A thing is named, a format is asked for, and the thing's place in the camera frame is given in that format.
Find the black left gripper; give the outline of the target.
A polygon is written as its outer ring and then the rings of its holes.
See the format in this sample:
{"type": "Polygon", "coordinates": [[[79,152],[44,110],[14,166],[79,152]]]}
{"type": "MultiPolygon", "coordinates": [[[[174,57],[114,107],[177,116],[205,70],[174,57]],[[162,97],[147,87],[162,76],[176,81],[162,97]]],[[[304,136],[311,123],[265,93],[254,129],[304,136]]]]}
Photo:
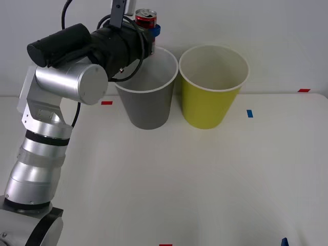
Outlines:
{"type": "MultiPolygon", "coordinates": [[[[161,32],[161,26],[156,24],[154,28],[146,29],[141,26],[137,26],[141,32],[142,40],[144,43],[144,58],[147,58],[154,52],[154,40],[155,36],[159,36],[161,32]]],[[[122,38],[127,45],[128,51],[128,61],[126,66],[130,65],[137,59],[140,59],[142,50],[141,50],[141,42],[139,35],[135,29],[135,27],[130,23],[123,23],[122,28],[122,38]]]]}

